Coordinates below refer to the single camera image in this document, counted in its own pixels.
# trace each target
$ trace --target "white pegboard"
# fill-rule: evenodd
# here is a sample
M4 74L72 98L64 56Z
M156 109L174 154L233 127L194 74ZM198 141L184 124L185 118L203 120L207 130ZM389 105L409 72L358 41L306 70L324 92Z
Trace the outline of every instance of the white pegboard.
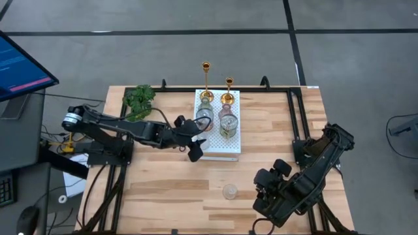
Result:
M195 111L194 118L199 105L201 104L200 95L204 91L203 89L197 89L195 92ZM240 115L240 92L230 91L234 96L234 104L231 105L233 114L238 118L238 127L236 128L236 134L229 139L224 138L219 133L219 111L222 109L221 96L226 93L227 90L211 90L214 94L214 100L210 103L214 109L214 127L208 131L209 148L203 150L204 153L241 153L241 115Z

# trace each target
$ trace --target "green plant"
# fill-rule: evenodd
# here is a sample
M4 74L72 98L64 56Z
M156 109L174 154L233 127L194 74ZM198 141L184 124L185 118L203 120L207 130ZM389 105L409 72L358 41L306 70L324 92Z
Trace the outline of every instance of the green plant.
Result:
M131 115L127 119L137 121L150 115L151 110L149 108L151 108L151 101L154 100L154 97L155 92L150 85L139 85L128 92L123 98L123 103L131 107Z

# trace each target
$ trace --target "monitor screen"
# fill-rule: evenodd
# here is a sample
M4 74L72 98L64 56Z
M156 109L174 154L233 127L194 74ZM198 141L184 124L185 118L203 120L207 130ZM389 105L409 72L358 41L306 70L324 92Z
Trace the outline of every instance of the monitor screen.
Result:
M45 68L4 35L0 37L0 101L58 83Z

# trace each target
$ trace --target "computer monitor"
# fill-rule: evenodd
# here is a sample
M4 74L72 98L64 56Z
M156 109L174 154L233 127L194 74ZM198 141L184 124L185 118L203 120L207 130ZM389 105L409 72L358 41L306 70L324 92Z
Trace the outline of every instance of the computer monitor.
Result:
M0 31L0 102L10 100L4 112L0 109L2 118L18 118L30 93L58 83L54 75Z

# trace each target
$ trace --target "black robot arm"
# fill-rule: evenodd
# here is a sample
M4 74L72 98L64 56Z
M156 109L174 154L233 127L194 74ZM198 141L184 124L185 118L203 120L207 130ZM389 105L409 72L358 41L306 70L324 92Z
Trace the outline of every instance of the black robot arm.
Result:
M330 222L337 232L349 232L322 203L322 190L325 176L344 151L353 149L353 136L337 124L327 124L319 140L306 140L302 149L313 163L303 171L285 180L291 172L291 166L277 159L269 171L261 169L254 178L257 199L253 209L264 215L277 227L282 227L290 215L306 213L312 206L319 205L328 210Z
M146 146L158 149L188 147L190 149L189 158L197 161L203 152L200 144L204 140L192 141L192 137L201 133L196 123L183 116L177 117L172 128L169 123L159 121L126 121L123 117L113 117L98 113L86 105L69 107L62 127L66 131L82 133L94 139L96 144L106 156L113 156L120 159L128 159L132 156L133 141L137 141ZM103 129L116 131L127 138L111 136Z

